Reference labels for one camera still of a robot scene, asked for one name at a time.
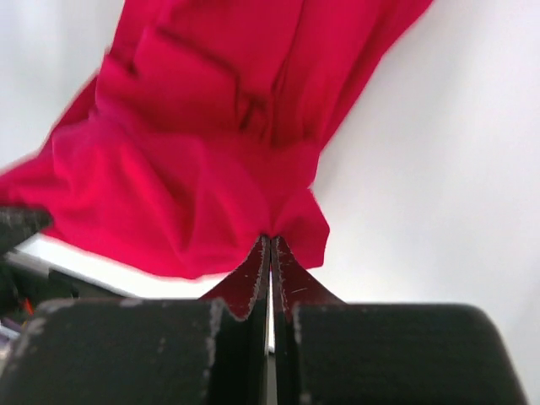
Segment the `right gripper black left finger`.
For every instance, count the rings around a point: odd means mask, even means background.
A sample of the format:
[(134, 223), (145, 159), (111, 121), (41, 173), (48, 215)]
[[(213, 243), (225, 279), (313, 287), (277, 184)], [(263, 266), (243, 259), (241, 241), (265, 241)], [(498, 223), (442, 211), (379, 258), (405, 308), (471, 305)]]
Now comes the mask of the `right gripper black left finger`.
[(270, 242), (197, 300), (59, 299), (25, 324), (4, 404), (262, 404)]

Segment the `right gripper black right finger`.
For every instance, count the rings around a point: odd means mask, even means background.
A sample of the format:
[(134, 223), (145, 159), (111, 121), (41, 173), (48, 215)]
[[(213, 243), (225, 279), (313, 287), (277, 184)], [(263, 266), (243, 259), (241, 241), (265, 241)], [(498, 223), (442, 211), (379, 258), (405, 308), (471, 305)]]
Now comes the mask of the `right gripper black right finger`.
[(523, 404), (494, 323), (458, 304), (347, 304), (270, 247), (281, 404)]

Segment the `crimson red t shirt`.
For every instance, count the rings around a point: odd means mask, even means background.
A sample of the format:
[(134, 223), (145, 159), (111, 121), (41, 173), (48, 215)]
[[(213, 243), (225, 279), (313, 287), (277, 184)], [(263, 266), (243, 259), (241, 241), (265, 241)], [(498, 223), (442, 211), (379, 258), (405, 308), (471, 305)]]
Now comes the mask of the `crimson red t shirt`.
[(1, 201), (48, 235), (163, 277), (240, 265), (282, 236), (307, 268), (329, 235), (321, 151), (426, 1), (128, 1), (99, 72)]

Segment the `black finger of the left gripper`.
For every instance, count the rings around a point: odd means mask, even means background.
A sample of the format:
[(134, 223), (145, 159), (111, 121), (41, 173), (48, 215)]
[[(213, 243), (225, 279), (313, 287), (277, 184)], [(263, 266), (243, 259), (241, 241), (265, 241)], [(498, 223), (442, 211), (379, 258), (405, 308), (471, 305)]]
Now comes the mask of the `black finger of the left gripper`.
[(4, 256), (51, 224), (52, 216), (47, 211), (1, 207), (1, 255)]

